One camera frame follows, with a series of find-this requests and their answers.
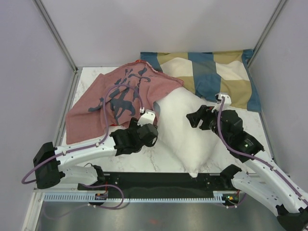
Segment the white pillow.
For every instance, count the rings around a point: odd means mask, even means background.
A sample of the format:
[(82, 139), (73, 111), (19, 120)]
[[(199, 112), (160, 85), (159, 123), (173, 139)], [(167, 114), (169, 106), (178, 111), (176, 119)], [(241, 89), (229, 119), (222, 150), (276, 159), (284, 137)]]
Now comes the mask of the white pillow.
[(209, 130), (192, 128), (186, 115), (196, 112), (205, 102), (183, 87), (154, 102), (158, 115), (158, 139), (195, 178), (203, 171), (222, 170), (213, 162), (219, 138)]

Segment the red patterned pillowcase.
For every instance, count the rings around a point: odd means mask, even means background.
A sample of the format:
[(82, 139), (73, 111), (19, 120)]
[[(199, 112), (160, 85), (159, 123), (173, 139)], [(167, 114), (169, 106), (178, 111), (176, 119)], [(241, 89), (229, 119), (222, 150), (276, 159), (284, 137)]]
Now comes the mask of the red patterned pillowcase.
[(152, 110), (154, 102), (183, 84), (146, 61), (99, 74), (66, 115), (66, 143), (101, 137), (110, 125), (127, 127), (132, 117), (140, 118), (141, 107)]

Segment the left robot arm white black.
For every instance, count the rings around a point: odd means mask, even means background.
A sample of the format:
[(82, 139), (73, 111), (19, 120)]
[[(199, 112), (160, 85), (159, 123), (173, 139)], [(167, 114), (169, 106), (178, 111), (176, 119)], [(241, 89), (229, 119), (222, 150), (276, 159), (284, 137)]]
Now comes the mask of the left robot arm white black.
[(114, 157), (153, 147), (158, 138), (157, 126), (149, 120), (132, 118), (129, 127), (117, 129), (107, 137), (84, 144), (55, 147), (52, 142), (41, 146), (33, 159), (35, 183), (38, 189), (48, 189), (60, 182), (90, 185), (100, 190), (105, 177), (100, 167), (87, 170), (83, 162), (102, 157)]

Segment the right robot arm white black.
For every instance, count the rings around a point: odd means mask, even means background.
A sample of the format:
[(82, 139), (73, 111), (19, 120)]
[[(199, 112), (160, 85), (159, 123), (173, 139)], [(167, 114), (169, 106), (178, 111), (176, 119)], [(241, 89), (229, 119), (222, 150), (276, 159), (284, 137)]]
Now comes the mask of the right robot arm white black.
[(250, 195), (269, 209), (286, 231), (308, 229), (308, 194), (296, 185), (269, 157), (263, 145), (244, 131), (243, 121), (234, 110), (219, 112), (202, 105), (186, 115), (192, 128), (210, 130), (226, 146), (229, 153), (257, 173), (261, 184), (243, 170), (230, 165), (220, 177), (222, 188), (233, 187)]

